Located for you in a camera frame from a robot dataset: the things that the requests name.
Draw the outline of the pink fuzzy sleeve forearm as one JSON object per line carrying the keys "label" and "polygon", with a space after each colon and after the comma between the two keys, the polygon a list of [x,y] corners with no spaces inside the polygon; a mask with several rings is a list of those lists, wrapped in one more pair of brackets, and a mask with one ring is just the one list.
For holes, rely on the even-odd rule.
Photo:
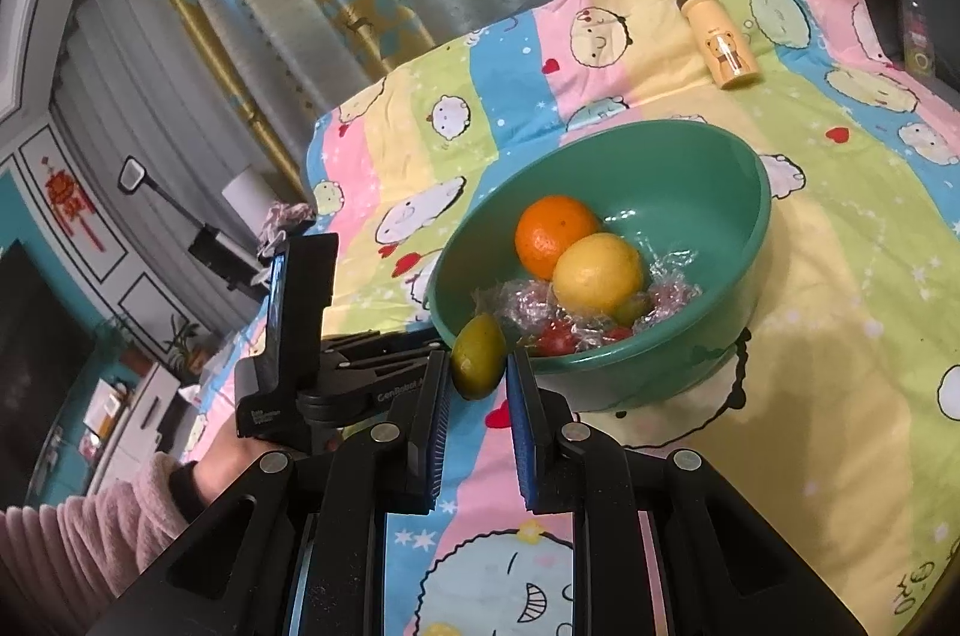
{"label": "pink fuzzy sleeve forearm", "polygon": [[93,496],[5,509],[3,633],[86,633],[202,514],[194,469],[156,454]]}

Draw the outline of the person's left hand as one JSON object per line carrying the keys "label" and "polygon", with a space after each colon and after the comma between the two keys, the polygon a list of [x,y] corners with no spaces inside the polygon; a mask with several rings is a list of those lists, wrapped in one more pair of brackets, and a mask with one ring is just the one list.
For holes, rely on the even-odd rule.
{"label": "person's left hand", "polygon": [[223,425],[195,464],[192,478],[195,491],[204,506],[210,506],[247,467],[278,446],[256,438],[241,438],[233,425]]}

